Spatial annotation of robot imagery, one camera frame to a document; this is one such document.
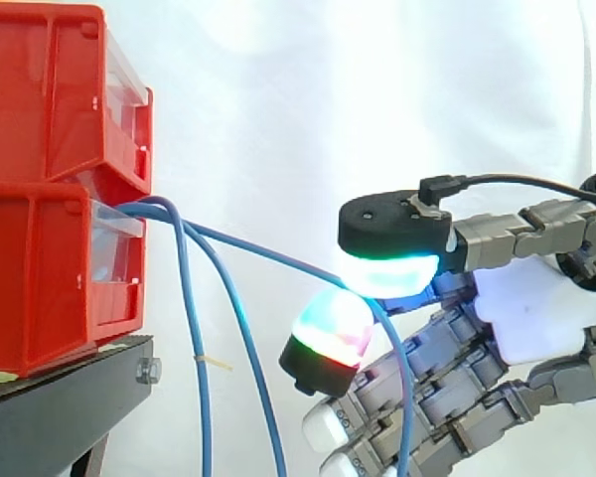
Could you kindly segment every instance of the blue light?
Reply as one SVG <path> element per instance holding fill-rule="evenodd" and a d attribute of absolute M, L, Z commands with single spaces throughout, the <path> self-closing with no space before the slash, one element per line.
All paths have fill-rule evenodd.
<path fill-rule="evenodd" d="M 318 294 L 294 324 L 292 335 L 319 355 L 345 366 L 360 365 L 373 333 L 373 312 L 343 289 Z"/>
<path fill-rule="evenodd" d="M 421 293 L 438 266 L 437 255 L 371 260 L 342 252 L 339 260 L 340 276 L 350 290 L 381 299 Z"/>

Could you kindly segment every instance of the red storage bin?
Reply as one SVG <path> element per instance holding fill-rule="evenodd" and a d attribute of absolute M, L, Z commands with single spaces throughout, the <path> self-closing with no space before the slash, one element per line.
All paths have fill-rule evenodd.
<path fill-rule="evenodd" d="M 144 224 L 102 208 L 78 185 L 0 185 L 0 371 L 27 376 L 141 326 Z"/>
<path fill-rule="evenodd" d="M 152 97 L 87 5 L 0 3 L 0 182 L 150 193 Z"/>
<path fill-rule="evenodd" d="M 143 324 L 152 94 L 100 9 L 0 3 L 0 371 L 28 376 Z"/>

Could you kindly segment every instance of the screw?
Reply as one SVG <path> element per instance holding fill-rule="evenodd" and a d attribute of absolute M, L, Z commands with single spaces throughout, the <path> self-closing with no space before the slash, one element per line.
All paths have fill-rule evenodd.
<path fill-rule="evenodd" d="M 159 358 L 141 358 L 137 364 L 137 383 L 156 385 L 161 379 L 161 360 Z"/>

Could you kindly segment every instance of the blue ethernet cable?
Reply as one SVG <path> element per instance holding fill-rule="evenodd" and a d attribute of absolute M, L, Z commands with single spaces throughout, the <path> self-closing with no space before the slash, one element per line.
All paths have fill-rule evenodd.
<path fill-rule="evenodd" d="M 200 226 L 198 224 L 194 224 L 192 222 L 185 221 L 185 225 L 190 226 L 193 230 L 199 233 L 202 236 L 206 236 L 210 239 L 214 239 L 216 241 L 223 242 L 225 244 L 235 246 L 237 248 L 241 248 L 245 251 L 249 251 L 265 258 L 271 259 L 278 263 L 284 264 L 286 266 L 295 268 L 297 270 L 303 271 L 307 274 L 320 278 L 328 283 L 331 283 L 335 286 L 345 288 L 344 283 L 342 280 L 332 274 L 329 273 L 321 268 L 313 266 L 311 264 L 305 263 L 303 261 L 297 260 L 290 256 L 284 255 L 277 251 L 271 250 L 269 248 L 256 245 L 255 243 L 251 243 L 249 241 L 235 238 L 229 236 L 227 234 L 220 233 L 218 231 L 214 231 L 212 229 Z M 412 390 L 413 390 L 413 382 L 412 382 L 412 371 L 410 370 L 410 366 L 408 363 L 408 359 L 404 350 L 404 347 L 397 335 L 397 331 L 393 327 L 392 323 L 388 319 L 384 310 L 379 306 L 379 304 L 372 299 L 367 299 L 367 304 L 371 307 L 377 321 L 379 321 L 384 328 L 386 336 L 388 337 L 393 351 L 395 353 L 395 357 L 397 359 L 397 363 L 400 370 L 401 375 L 401 383 L 402 383 L 402 395 L 404 398 L 404 424 L 402 427 L 402 437 L 400 440 L 400 448 L 399 448 L 399 463 L 397 466 L 397 477 L 406 477 L 408 474 L 408 458 L 407 456 L 410 453 L 410 440 L 412 435 L 412 422 L 413 422 L 413 400 L 412 400 Z"/>
<path fill-rule="evenodd" d="M 170 217 L 168 216 L 168 213 L 165 210 L 154 205 L 149 205 L 148 201 L 142 202 L 146 202 L 146 204 L 126 204 L 118 207 L 117 209 L 129 216 L 142 217 L 145 219 L 170 223 Z M 229 273 L 227 272 L 223 262 L 219 258 L 219 255 L 216 253 L 216 251 L 208 243 L 208 241 L 205 240 L 201 235 L 199 235 L 197 231 L 195 231 L 194 228 L 192 228 L 189 224 L 184 223 L 184 230 L 188 237 L 190 237 L 211 260 L 211 262 L 215 266 L 215 269 L 219 273 L 219 276 L 221 277 L 223 285 L 225 286 L 225 290 L 227 291 L 227 295 L 229 296 L 229 301 L 231 302 L 231 306 L 237 318 L 238 328 L 240 329 L 240 334 L 245 345 L 245 351 L 247 352 L 247 357 L 249 358 L 250 366 L 254 374 L 256 386 L 258 388 L 258 395 L 260 396 L 260 401 L 262 404 L 265 421 L 267 423 L 267 430 L 269 433 L 269 438 L 274 454 L 276 474 L 278 475 L 278 477 L 286 477 L 287 468 L 280 439 L 280 432 L 278 431 L 278 424 L 276 423 L 276 417 L 274 415 L 271 398 L 269 396 L 269 391 L 265 382 L 265 376 L 262 371 L 260 360 L 258 359 L 258 354 L 256 353 L 256 347 L 251 336 L 249 323 L 247 322 L 244 308 L 242 306 L 242 301 L 240 300 L 240 297 L 236 292 L 236 288 L 233 284 L 233 281 L 229 276 Z"/>
<path fill-rule="evenodd" d="M 165 210 L 164 215 L 168 217 L 168 222 L 172 224 L 175 230 L 177 240 L 177 255 L 179 259 L 179 274 L 181 276 L 181 289 L 188 317 L 188 326 L 190 327 L 190 337 L 195 356 L 202 357 L 206 355 L 201 327 L 197 318 L 194 297 L 192 294 L 192 279 L 190 277 L 190 263 L 188 261 L 188 248 L 186 246 L 186 237 L 184 235 L 184 225 L 177 208 L 167 199 L 160 197 L 146 198 L 146 202 L 158 204 Z M 210 383 L 208 380 L 208 365 L 203 360 L 195 360 L 197 365 L 197 378 L 199 380 L 199 403 L 201 407 L 201 436 L 202 436 L 202 476 L 212 477 L 212 413 L 210 404 Z"/>

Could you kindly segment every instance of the white fingertip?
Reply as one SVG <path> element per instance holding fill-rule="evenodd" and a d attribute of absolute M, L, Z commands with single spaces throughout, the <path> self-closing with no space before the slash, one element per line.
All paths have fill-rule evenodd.
<path fill-rule="evenodd" d="M 302 421 L 302 431 L 316 452 L 332 452 L 349 442 L 349 436 L 333 409 L 320 403 Z"/>
<path fill-rule="evenodd" d="M 349 457 L 334 454 L 320 467 L 320 477 L 360 477 L 360 474 Z"/>
<path fill-rule="evenodd" d="M 396 477 L 397 476 L 397 469 L 395 467 L 388 467 L 386 471 L 381 474 L 381 477 Z"/>

